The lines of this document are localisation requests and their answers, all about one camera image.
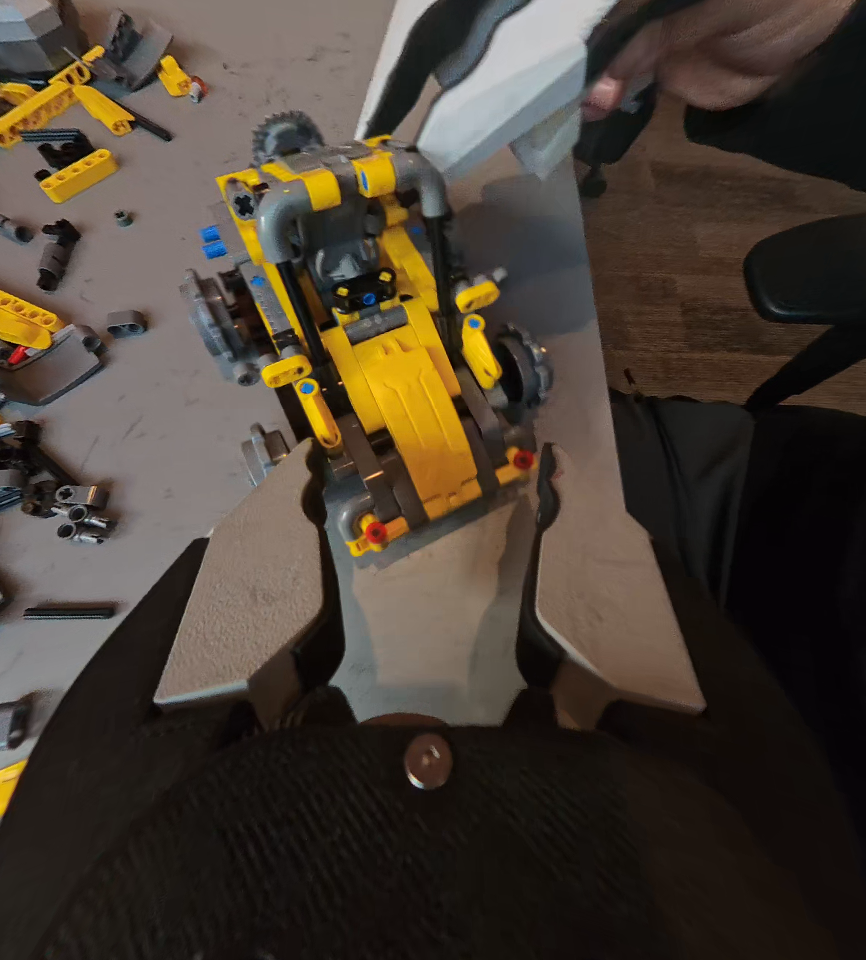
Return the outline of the grey battery box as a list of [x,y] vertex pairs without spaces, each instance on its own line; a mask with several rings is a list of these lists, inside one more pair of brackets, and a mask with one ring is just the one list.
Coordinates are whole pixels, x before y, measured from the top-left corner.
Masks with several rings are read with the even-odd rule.
[[0,1],[0,75],[50,75],[88,49],[71,2]]

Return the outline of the pile of loose brick pieces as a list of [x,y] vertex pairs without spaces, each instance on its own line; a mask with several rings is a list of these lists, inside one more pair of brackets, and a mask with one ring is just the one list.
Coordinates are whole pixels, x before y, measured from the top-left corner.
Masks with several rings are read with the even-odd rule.
[[[71,62],[53,74],[0,75],[0,157],[20,146],[32,147],[41,163],[35,175],[59,171],[98,150],[84,132],[88,145],[24,143],[19,134],[61,128],[70,110],[86,112],[73,86],[90,85],[126,107],[126,95],[159,81],[158,65],[170,53],[173,34],[154,20],[137,21],[125,9],[114,8],[99,42],[86,39],[88,49],[68,52]],[[0,212],[0,238],[38,250],[36,291],[47,294],[63,283],[82,232],[62,218],[35,226]],[[0,286],[0,515],[21,505],[27,516],[70,516],[62,497],[73,497],[72,477],[43,449],[39,426],[4,423],[1,413],[5,406],[48,406],[102,369],[104,338],[55,310]],[[0,615],[10,602],[0,583]],[[27,740],[37,701],[33,693],[0,702],[0,753],[17,750]],[[0,769],[0,822],[24,765],[20,761]]]

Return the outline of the short yellow beam brick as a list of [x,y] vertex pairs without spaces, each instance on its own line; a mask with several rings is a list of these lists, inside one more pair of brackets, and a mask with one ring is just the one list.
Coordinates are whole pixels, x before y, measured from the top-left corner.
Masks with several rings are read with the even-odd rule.
[[97,186],[118,170],[117,157],[107,149],[98,149],[58,171],[38,171],[34,178],[42,193],[59,205]]

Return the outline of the person's right hand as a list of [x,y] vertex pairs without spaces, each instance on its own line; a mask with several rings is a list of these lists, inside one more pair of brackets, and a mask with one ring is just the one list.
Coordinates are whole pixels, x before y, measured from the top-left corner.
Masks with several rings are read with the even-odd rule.
[[704,1],[645,26],[597,80],[583,116],[616,111],[652,76],[688,106],[722,112],[755,100],[827,41],[854,1]]

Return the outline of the person's right forearm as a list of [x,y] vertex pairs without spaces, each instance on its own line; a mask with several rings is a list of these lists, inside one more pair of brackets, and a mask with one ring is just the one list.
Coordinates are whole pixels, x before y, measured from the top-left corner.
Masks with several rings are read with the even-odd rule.
[[866,1],[788,78],[726,111],[690,106],[694,144],[866,193]]

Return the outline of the grey ridged rod brick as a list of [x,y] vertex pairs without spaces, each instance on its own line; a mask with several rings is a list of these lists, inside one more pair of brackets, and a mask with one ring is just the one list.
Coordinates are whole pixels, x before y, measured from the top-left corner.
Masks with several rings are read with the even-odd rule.
[[25,621],[93,621],[110,620],[117,614],[111,603],[62,603],[28,606],[22,611]]

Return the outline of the thin black rod brick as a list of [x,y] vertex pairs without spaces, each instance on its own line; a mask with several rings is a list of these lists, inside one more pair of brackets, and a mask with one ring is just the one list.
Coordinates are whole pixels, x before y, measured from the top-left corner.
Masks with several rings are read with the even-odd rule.
[[142,115],[135,109],[127,109],[126,106],[124,106],[124,109],[127,111],[128,123],[132,129],[150,134],[161,142],[169,143],[173,141],[174,134],[167,128]]

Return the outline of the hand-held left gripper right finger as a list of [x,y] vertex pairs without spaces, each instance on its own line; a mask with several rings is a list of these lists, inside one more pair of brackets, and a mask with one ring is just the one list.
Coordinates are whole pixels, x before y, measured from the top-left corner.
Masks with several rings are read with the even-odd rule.
[[567,452],[536,468],[535,534],[515,657],[559,726],[593,730],[617,703],[698,716],[707,702],[654,551],[622,493],[581,491]]

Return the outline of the yellow toy brick vehicle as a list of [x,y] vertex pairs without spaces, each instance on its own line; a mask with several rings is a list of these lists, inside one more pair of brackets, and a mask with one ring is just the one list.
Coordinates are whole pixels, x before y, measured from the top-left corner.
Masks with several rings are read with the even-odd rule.
[[[295,438],[359,480],[339,520],[353,557],[527,478],[547,353],[512,325],[489,332],[506,272],[465,271],[447,187],[417,148],[324,142],[216,184],[233,236],[206,229],[202,249],[233,265],[187,270],[189,319],[224,378],[274,390]],[[247,284],[260,269],[295,330],[282,353]]]

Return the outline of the grey toothed rack piece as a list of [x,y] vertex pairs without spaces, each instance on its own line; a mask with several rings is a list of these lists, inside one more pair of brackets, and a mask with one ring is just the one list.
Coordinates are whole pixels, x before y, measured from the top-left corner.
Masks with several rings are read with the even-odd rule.
[[270,332],[271,342],[281,354],[291,343],[289,336],[295,333],[290,318],[265,271],[254,270],[247,280],[247,287]]

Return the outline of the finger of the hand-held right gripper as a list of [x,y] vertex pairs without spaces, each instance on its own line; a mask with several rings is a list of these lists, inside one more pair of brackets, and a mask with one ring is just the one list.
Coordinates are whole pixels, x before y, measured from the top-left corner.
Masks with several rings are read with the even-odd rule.
[[427,107],[415,141],[520,138],[535,124],[515,107],[503,118],[499,61],[488,62],[496,34],[527,2],[396,2],[369,82],[356,137],[394,133],[434,79],[439,94]]
[[419,152],[444,177],[463,177],[510,148],[526,171],[549,176],[580,133],[587,42],[616,5],[487,3],[461,52],[437,69]]

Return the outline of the yellow brick with grey end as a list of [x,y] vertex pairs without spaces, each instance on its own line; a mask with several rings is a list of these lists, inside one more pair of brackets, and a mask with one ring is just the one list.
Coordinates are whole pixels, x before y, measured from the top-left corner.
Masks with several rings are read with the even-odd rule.
[[159,60],[156,77],[174,98],[186,97],[199,104],[210,93],[207,83],[198,76],[187,74],[173,54],[165,54]]

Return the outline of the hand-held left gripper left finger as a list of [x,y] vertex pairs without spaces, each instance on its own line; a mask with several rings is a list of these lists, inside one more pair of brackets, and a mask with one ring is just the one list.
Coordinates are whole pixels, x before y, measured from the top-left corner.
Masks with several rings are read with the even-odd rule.
[[300,442],[212,530],[153,702],[248,702],[279,726],[345,654],[319,446]]

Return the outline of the dark grey gear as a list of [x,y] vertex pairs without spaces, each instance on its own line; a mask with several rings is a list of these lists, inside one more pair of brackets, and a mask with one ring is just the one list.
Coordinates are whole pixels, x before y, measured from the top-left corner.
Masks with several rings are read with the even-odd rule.
[[251,132],[252,165],[271,162],[326,145],[319,127],[303,111],[290,110],[267,116]]

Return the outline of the black office chair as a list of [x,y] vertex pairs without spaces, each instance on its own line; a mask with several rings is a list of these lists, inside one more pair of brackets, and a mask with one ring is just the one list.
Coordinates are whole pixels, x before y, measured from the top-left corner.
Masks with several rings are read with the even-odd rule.
[[804,223],[754,245],[743,262],[763,320],[825,331],[746,400],[763,414],[866,359],[866,213]]

